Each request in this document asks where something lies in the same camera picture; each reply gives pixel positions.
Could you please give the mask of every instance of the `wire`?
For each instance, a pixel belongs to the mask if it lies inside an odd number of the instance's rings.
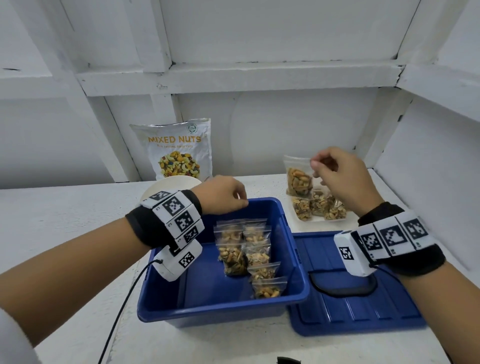
[[[402,284],[402,282],[400,282],[400,280],[399,280],[397,277],[395,277],[395,275],[393,275],[392,273],[390,273],[388,270],[383,269],[383,268],[380,268],[379,266],[376,266],[376,265],[374,265],[374,264],[370,264],[370,268],[376,268],[376,269],[378,269],[378,270],[381,270],[382,272],[388,274],[388,275],[391,276],[393,279],[395,279],[398,283]]]
[[[110,339],[112,338],[112,335],[113,335],[113,330],[115,330],[115,326],[117,325],[119,319],[120,319],[120,315],[123,311],[123,309],[125,308],[125,305],[127,304],[128,302],[128,299],[130,298],[130,295],[132,294],[133,292],[133,289],[135,288],[135,285],[138,283],[138,281],[140,280],[140,277],[142,276],[142,274],[147,270],[147,268],[149,266],[151,266],[153,263],[159,263],[159,264],[162,264],[163,263],[163,260],[158,260],[158,259],[155,259],[155,260],[152,260],[151,262],[148,262],[148,264],[142,269],[142,271],[140,272],[140,274],[138,275],[137,279],[135,280],[135,282],[133,282],[132,286],[130,287],[130,290],[128,291],[128,294],[127,294],[127,297],[125,297],[125,300],[123,301],[123,304],[122,306],[120,307],[120,311],[117,315],[117,318],[115,319],[115,322],[113,323],[113,326],[112,326],[112,330],[110,330],[110,333],[108,334],[108,338],[107,338],[107,342],[105,343],[105,346],[103,348],[103,351],[102,351],[102,355],[100,356],[100,359],[98,360],[98,364],[102,364],[102,360],[103,360],[103,357],[105,356],[105,352],[107,351],[107,347],[108,347],[108,343],[110,342]]]

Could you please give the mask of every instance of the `blue container lid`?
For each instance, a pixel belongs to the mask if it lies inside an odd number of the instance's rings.
[[[303,269],[316,271],[312,275],[322,287],[366,285],[367,278],[345,270],[333,240],[338,232],[293,234]],[[366,297],[333,298],[311,287],[307,300],[288,307],[293,329],[302,336],[318,336],[425,327],[405,288],[380,270],[374,275],[378,288]]]

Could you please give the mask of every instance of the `plastic bin handle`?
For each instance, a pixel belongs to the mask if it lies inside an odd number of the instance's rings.
[[[308,277],[310,278],[310,283],[313,288],[318,292],[326,294],[327,296],[334,298],[347,298],[347,297],[365,297],[372,294],[378,287],[377,278],[370,274],[367,279],[368,283],[364,286],[358,287],[348,287],[348,288],[323,288],[320,287],[315,278],[313,277],[314,273],[326,273],[331,272],[331,270],[312,270],[308,272]]]

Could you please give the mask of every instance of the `sleeve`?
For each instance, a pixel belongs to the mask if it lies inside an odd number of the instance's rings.
[[[20,326],[0,308],[0,364],[41,364]]]

